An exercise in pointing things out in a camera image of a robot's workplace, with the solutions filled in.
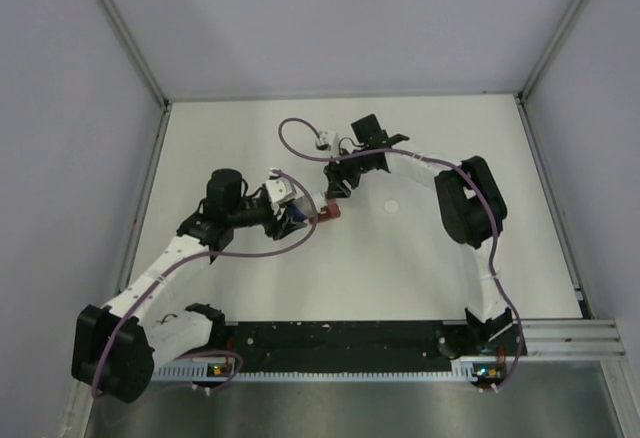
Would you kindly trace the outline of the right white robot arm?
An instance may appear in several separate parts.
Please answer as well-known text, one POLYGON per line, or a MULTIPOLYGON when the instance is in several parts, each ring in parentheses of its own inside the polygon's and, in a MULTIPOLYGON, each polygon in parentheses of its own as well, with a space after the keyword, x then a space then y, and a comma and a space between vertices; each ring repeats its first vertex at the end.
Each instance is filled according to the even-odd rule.
POLYGON ((316 148, 328 151, 324 167, 328 197, 348 198, 372 171, 408 178, 435 193, 447 236, 460 246, 467 304, 466 330, 454 335, 436 332, 439 352, 458 358, 466 351, 492 352, 513 323, 512 305, 496 283, 497 240, 508 210, 493 174, 480 156, 459 162, 428 156, 403 134, 390 135, 371 114, 351 124, 356 142, 352 151, 340 137, 322 132, 316 148))

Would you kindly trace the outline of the white bottle cap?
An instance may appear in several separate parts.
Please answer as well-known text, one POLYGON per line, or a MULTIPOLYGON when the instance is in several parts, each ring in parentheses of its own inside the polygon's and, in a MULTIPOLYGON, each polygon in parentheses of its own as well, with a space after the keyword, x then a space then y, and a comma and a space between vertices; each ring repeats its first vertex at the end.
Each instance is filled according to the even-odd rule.
POLYGON ((384 209, 389 214, 395 214, 399 211, 399 203, 395 200, 388 200, 384 203, 384 209))

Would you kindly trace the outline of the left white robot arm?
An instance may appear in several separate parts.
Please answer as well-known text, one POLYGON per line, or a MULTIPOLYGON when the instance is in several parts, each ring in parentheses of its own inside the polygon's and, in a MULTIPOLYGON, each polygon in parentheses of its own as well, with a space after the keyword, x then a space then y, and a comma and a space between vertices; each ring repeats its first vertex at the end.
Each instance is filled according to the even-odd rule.
POLYGON ((197 348, 220 352, 227 340, 224 313, 184 304, 181 293, 217 258, 233 255, 227 248, 236 230, 260 227, 274 241, 298 230, 313 233, 324 204, 323 195, 280 170, 271 170, 254 194, 239 171, 214 171, 205 197, 159 257, 117 296, 79 314, 72 376, 95 398, 131 403, 163 366, 197 348))

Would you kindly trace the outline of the white pill bottle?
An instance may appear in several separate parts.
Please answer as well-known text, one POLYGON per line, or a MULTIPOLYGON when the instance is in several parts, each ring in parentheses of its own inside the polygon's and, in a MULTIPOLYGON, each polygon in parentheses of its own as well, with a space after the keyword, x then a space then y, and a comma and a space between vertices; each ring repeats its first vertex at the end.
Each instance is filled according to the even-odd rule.
POLYGON ((310 198, 303 195, 292 201, 287 206, 287 212, 295 222, 304 222, 310 218, 316 218, 325 206, 325 195, 323 193, 312 193, 310 198))

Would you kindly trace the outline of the red weekly pill organizer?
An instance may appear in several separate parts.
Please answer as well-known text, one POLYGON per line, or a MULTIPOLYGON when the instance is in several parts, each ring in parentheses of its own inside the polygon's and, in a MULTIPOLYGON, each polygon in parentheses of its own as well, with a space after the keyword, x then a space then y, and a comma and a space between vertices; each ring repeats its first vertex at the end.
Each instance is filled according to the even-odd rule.
POLYGON ((318 213, 314 217, 309 219, 309 222, 311 224, 321 223, 338 219, 340 216, 341 210, 339 204, 336 200, 330 200, 318 210, 318 213))

